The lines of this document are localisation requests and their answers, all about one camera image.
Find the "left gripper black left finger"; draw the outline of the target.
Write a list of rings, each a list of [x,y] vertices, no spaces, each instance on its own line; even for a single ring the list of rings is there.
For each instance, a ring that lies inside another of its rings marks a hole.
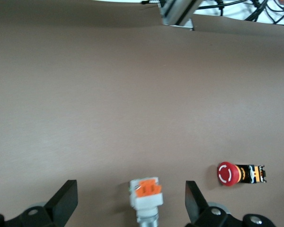
[[[4,227],[65,227],[77,205],[77,181],[68,180],[44,206],[28,208]]]

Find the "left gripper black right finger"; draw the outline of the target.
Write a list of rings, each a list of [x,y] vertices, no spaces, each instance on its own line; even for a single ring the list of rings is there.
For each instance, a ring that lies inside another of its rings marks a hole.
[[[207,202],[195,181],[186,181],[185,207],[190,219],[185,227],[243,227],[226,206]]]

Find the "white orange push button switch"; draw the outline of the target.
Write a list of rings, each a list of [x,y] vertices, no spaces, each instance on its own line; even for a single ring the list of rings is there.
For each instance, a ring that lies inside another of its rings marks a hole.
[[[159,209],[163,205],[162,186],[158,177],[133,179],[129,182],[130,205],[136,211],[139,227],[159,227]]]

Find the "red emergency button orange body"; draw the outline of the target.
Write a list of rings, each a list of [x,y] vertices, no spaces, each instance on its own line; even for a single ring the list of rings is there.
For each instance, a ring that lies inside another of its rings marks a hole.
[[[221,162],[217,167],[217,178],[224,186],[234,186],[239,183],[267,183],[265,165],[239,165]]]

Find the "brown table cover sheet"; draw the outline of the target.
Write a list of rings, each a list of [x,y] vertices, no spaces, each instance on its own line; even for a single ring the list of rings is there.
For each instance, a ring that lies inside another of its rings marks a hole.
[[[66,227],[136,227],[128,183],[157,176],[161,227],[184,227],[185,182],[241,219],[284,227],[284,26],[224,17],[165,26],[155,5],[0,0],[0,213],[69,179]],[[265,165],[228,187],[221,162]]]

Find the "aluminium profile beam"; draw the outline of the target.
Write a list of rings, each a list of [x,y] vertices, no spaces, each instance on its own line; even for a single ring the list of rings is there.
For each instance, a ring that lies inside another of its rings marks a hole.
[[[160,0],[162,23],[167,26],[194,30],[193,13],[203,0]]]

